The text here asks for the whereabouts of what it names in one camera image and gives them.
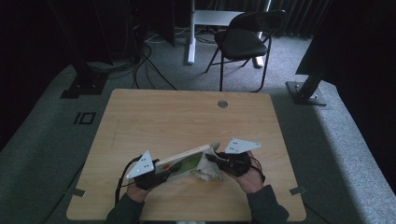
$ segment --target sleeve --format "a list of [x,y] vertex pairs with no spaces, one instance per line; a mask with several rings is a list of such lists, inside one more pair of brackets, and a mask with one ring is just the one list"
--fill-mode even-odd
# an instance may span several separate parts
[[270,185],[255,193],[247,194],[247,201],[251,210],[251,223],[286,223],[288,220],[289,212],[277,203]]
[[139,222],[145,203],[137,203],[124,194],[107,214],[106,224],[136,224]]

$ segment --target dark curtain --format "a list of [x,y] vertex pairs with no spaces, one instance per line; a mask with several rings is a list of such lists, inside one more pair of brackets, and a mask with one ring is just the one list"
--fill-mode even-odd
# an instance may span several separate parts
[[335,0],[296,72],[336,86],[393,191],[395,21],[395,1]]

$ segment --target stand base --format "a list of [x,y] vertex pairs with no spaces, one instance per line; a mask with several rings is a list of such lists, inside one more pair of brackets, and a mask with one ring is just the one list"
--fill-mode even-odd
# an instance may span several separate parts
[[96,74],[96,79],[90,86],[81,86],[80,76],[77,75],[69,90],[62,93],[61,99],[77,99],[80,95],[102,94],[108,75],[108,73]]
[[303,82],[294,82],[288,81],[286,82],[286,86],[289,89],[291,97],[293,98],[293,102],[297,105],[327,105],[326,101],[323,99],[319,90],[315,90],[314,94],[308,99],[301,98],[299,96],[299,90],[303,86]]

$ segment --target floor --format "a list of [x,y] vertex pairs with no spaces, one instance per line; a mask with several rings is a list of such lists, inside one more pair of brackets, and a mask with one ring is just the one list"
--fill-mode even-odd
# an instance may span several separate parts
[[[179,35],[174,47],[159,37],[150,39],[151,51],[144,52],[152,64],[110,74],[101,95],[60,99],[76,76],[72,66],[66,67],[0,154],[0,223],[104,223],[69,220],[66,210],[111,92],[137,88],[136,83],[140,89],[218,91],[219,68],[203,73],[216,46],[211,35],[199,37],[193,65],[187,64],[186,36]],[[290,97],[285,82],[306,79],[295,71],[309,43],[299,37],[274,39],[262,90],[273,99],[297,182],[306,189],[302,223],[394,223],[395,194],[334,85],[319,85],[326,106],[295,105]],[[251,63],[228,64],[224,90],[252,91],[261,72]],[[75,123],[78,113],[94,113],[92,124]]]

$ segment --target table leg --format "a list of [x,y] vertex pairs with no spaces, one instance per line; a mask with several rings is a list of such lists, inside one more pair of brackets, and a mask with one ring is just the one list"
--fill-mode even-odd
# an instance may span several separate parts
[[195,58],[195,0],[191,0],[191,36],[190,36],[190,47],[189,47],[189,59],[188,64],[194,64]]

